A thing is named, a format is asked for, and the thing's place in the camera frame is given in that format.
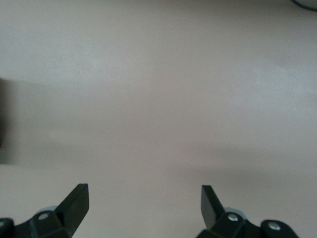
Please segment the black cable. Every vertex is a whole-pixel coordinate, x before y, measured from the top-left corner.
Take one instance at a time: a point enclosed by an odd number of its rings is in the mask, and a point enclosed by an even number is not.
[[[291,0],[293,3],[295,3],[297,6],[300,6],[306,10],[309,10],[309,11],[317,11],[317,8],[313,8],[313,7],[308,7],[308,6],[305,6],[305,5],[302,5],[300,4],[299,2],[297,2],[296,0]]]

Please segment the black plastic part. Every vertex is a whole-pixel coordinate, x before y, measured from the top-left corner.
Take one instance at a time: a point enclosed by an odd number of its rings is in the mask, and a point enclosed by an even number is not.
[[[30,232],[32,238],[71,238],[53,211],[38,213],[30,219]]]
[[[309,11],[317,11],[317,8],[305,6],[305,5],[299,3],[299,2],[296,1],[296,0],[291,0],[291,1],[292,1],[293,3],[295,3],[297,6],[300,6],[301,8],[303,8],[303,9],[306,9],[306,10],[309,10]]]
[[[216,193],[209,185],[202,186],[201,211],[208,230],[210,230],[216,223],[216,220],[225,213]]]
[[[0,219],[0,237],[8,238],[13,234],[14,222],[10,218]]]
[[[14,226],[0,219],[0,238],[71,238],[89,209],[88,185],[79,184],[54,211],[43,211]]]
[[[277,223],[280,230],[273,230],[269,223]],[[261,223],[263,238],[298,238],[295,232],[285,223],[275,220],[265,220]]]
[[[238,220],[232,221],[229,215],[234,214]],[[245,221],[236,213],[224,213],[211,228],[210,233],[219,238],[238,238],[244,233]]]
[[[207,230],[203,230],[197,238],[298,238],[283,222],[266,220],[258,227],[244,220],[239,214],[226,213],[209,185],[202,186],[201,210]],[[234,214],[236,220],[229,219],[229,214]],[[280,229],[272,229],[269,226],[270,222],[277,223]]]
[[[55,209],[62,225],[73,236],[89,210],[88,184],[79,184]]]

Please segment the dark object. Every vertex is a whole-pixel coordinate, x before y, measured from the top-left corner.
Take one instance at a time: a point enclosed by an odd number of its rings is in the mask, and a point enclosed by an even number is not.
[[[211,186],[202,186],[202,215],[207,229],[197,238],[298,238],[285,223],[265,220],[257,227],[238,213],[226,212]]]
[[[300,6],[303,9],[309,10],[309,11],[317,11],[317,8],[315,7],[311,7],[311,6],[306,6],[304,4],[299,3],[296,0],[291,0],[293,3],[295,3],[297,6]]]
[[[14,226],[0,219],[0,238],[71,238],[89,209],[88,184],[79,184],[54,211],[43,211]]]

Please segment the white floor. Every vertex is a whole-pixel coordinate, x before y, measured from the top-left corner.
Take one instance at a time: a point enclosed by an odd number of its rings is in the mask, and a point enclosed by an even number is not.
[[[75,238],[195,238],[210,184],[316,237],[316,25],[289,0],[2,0],[0,217],[87,182]]]

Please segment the metal screw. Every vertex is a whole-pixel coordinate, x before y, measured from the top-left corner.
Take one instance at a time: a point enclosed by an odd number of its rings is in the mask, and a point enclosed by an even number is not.
[[[230,213],[228,215],[229,220],[233,221],[233,222],[237,222],[239,220],[239,218],[237,217],[237,215]]]
[[[48,213],[43,213],[39,216],[39,220],[44,220],[46,219],[47,217],[49,217],[49,214]]]
[[[278,225],[278,223],[276,222],[269,222],[268,226],[275,231],[279,231],[281,229],[281,227]]]

